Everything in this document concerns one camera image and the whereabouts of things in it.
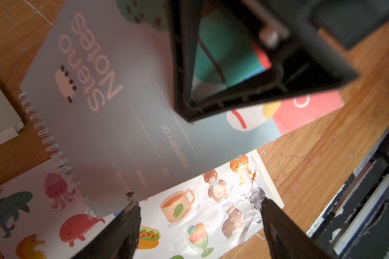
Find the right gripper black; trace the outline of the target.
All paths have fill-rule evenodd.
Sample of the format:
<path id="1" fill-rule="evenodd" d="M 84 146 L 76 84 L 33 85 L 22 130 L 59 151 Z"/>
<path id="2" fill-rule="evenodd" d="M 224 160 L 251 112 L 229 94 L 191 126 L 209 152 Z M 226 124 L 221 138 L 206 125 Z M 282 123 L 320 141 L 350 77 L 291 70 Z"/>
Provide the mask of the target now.
<path id="1" fill-rule="evenodd" d="M 243 1 L 281 39 L 326 30 L 350 49 L 389 21 L 389 1 Z"/>

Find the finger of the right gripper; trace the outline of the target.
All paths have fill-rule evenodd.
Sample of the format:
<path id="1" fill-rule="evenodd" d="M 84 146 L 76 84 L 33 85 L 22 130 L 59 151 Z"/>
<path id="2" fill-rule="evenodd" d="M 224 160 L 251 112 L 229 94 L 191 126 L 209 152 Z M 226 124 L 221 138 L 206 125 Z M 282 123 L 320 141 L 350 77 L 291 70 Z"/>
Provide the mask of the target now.
<path id="1" fill-rule="evenodd" d="M 318 1 L 168 1 L 174 108 L 187 122 L 357 77 L 312 23 Z"/>

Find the teal steno notes notebook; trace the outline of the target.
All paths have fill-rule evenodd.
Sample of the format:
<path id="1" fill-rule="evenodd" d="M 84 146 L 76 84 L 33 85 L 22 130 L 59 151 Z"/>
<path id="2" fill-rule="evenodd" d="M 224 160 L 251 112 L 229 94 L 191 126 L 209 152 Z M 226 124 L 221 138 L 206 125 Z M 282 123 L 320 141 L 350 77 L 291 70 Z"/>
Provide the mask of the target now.
<path id="1" fill-rule="evenodd" d="M 20 99 L 84 211 L 104 217 L 332 111 L 337 91 L 188 123 L 173 104 L 164 1 L 66 1 Z"/>

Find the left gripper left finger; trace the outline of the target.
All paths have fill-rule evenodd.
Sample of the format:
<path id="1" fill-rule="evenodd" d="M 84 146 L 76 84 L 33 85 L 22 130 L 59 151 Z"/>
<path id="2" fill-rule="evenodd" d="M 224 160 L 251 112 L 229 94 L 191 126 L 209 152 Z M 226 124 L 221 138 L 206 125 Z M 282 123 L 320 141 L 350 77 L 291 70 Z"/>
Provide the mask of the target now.
<path id="1" fill-rule="evenodd" d="M 138 247 L 141 223 L 139 202 L 132 200 L 75 259 L 131 259 Z"/>

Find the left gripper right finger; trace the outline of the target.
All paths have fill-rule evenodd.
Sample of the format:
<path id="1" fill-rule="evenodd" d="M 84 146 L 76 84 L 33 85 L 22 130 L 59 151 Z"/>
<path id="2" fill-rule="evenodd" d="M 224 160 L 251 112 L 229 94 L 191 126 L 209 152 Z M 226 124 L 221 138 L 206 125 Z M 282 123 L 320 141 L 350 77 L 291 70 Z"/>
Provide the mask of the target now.
<path id="1" fill-rule="evenodd" d="M 271 199 L 261 202 L 264 232 L 273 259 L 336 259 L 309 238 Z"/>

